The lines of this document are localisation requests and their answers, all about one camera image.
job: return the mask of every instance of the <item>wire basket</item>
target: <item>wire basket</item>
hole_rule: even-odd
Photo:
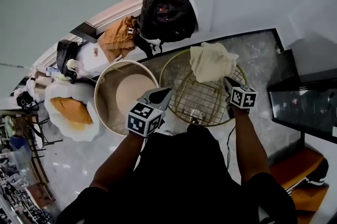
[[[190,59],[191,53],[188,49],[172,57],[162,69],[160,87],[173,89],[169,109],[187,123],[192,123],[192,115],[203,126],[229,122],[231,119],[226,111],[229,94],[223,85],[223,78],[199,83],[191,69]],[[231,78],[247,84],[245,74],[238,65]]]

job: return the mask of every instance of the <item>cable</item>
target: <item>cable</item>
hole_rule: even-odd
[[[232,129],[232,131],[228,135],[228,139],[227,139],[227,170],[230,167],[230,161],[231,161],[231,150],[230,150],[230,146],[229,146],[229,141],[230,141],[230,137],[231,137],[231,134],[233,133],[234,129],[235,129],[235,127]]]

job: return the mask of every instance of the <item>brown jacket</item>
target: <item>brown jacket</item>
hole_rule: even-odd
[[[116,21],[97,40],[110,63],[120,55],[126,57],[129,51],[135,49],[133,37],[136,34],[136,21],[133,16]]]

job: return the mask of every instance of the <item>white cloth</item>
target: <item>white cloth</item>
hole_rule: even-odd
[[[237,54],[229,53],[221,43],[191,47],[190,64],[196,80],[200,83],[231,77],[236,69]]]

